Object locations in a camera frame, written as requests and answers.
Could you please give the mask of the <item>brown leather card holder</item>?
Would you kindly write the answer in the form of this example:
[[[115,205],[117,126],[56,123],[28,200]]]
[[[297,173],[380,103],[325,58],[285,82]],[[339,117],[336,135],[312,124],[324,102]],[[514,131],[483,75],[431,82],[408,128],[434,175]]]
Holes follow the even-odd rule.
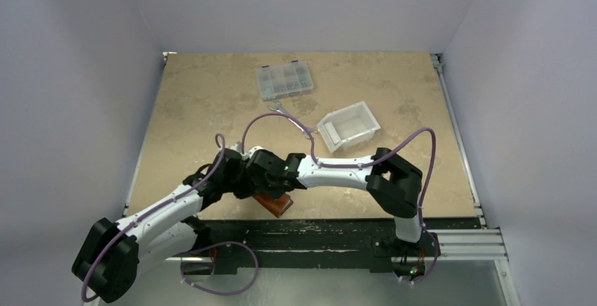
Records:
[[[264,193],[256,194],[253,198],[276,218],[280,218],[294,204],[287,193],[276,200]]]

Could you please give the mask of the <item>white plastic bin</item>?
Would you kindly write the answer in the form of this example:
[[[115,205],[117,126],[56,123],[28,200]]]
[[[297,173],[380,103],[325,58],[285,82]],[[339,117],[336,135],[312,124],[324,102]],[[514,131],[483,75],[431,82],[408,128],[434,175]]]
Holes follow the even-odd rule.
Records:
[[[331,122],[337,130],[341,138],[339,144],[334,145],[330,141],[324,128],[326,122]],[[381,129],[377,119],[364,101],[326,114],[316,127],[330,153],[345,151],[347,148],[369,141]]]

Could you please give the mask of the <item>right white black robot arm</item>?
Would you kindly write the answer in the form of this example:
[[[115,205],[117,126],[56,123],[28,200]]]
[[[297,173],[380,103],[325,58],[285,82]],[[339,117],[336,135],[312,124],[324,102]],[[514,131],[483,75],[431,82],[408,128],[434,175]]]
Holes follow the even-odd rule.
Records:
[[[261,147],[243,155],[246,173],[256,193],[272,199],[290,191],[340,187],[367,191],[394,218],[395,244],[406,255],[423,244],[419,197],[422,172],[388,148],[361,158],[320,158],[290,153],[286,159]]]

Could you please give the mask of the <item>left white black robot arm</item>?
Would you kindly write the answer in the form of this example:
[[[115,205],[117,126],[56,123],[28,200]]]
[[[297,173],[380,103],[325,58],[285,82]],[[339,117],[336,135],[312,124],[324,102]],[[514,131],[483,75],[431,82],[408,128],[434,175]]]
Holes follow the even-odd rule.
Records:
[[[225,193],[254,195],[247,166],[256,151],[242,153],[238,145],[223,148],[211,164],[198,168],[158,202],[115,222],[96,221],[71,268],[83,283],[83,301],[114,302],[155,264],[181,253],[200,256],[214,248],[210,229],[198,213]]]

